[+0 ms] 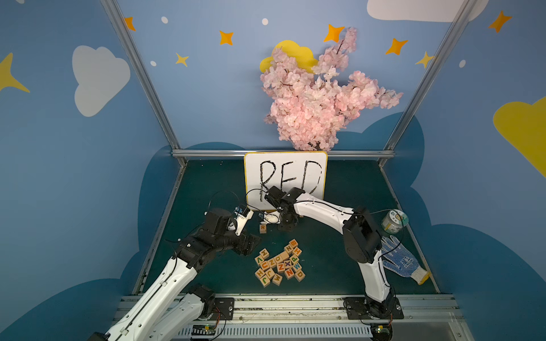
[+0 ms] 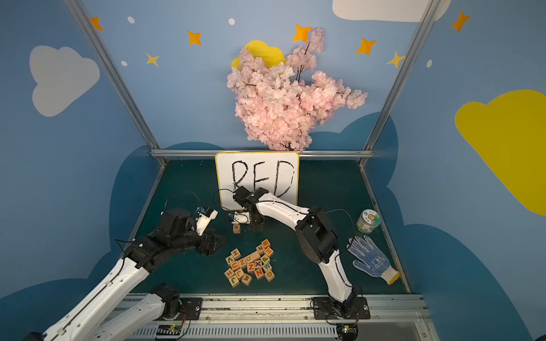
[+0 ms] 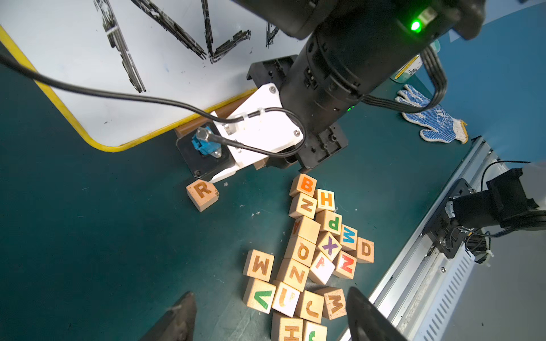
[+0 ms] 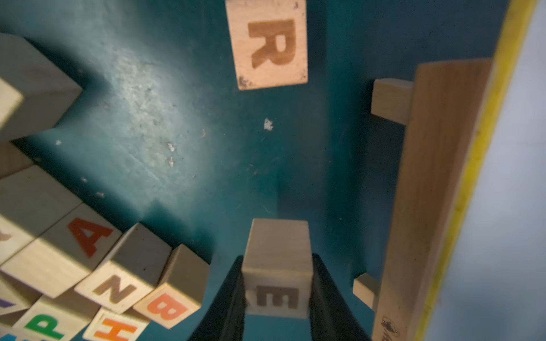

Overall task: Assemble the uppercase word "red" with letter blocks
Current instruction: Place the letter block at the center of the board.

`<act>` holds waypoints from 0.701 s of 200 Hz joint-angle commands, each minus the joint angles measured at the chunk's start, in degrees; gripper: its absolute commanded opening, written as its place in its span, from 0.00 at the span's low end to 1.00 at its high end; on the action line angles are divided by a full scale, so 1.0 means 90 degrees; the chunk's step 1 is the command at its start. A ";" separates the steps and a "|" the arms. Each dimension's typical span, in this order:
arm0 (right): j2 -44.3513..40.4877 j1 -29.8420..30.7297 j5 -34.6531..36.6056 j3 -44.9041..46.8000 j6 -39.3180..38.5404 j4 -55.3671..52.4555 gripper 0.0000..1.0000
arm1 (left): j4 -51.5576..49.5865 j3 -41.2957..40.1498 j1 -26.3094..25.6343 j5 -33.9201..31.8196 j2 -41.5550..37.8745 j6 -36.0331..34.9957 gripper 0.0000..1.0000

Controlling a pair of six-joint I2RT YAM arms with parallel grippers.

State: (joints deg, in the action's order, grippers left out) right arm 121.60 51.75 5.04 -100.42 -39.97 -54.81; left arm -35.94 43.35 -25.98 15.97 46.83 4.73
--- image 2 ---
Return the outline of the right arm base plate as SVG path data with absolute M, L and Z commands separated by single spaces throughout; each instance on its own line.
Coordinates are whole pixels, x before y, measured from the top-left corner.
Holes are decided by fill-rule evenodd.
M 310 308 L 316 320 L 369 320 L 371 318 L 368 301 L 355 297 L 340 303 L 331 297 L 314 297 Z

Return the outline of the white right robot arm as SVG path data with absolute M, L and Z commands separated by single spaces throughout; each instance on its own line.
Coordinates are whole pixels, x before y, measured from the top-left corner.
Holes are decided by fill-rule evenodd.
M 274 196 L 264 188 L 251 192 L 241 186 L 233 200 L 250 216 L 251 227 L 263 227 L 270 217 L 295 231 L 304 255 L 318 264 L 328 286 L 331 311 L 342 318 L 357 314 L 357 293 L 341 262 L 338 233 L 319 207 L 300 207 Z

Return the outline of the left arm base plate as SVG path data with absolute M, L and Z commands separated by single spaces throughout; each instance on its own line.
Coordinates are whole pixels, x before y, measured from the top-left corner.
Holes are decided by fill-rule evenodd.
M 166 321 L 197 321 L 203 305 L 202 298 L 181 297 L 166 304 Z

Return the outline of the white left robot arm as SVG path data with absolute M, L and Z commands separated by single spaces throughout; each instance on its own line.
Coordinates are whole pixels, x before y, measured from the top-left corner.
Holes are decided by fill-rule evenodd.
M 78 305 L 44 332 L 30 332 L 24 339 L 89 340 L 122 299 L 173 254 L 215 254 L 227 238 L 207 226 L 205 217 L 194 220 L 184 209 L 162 213 L 159 225 L 130 242 L 109 274 Z

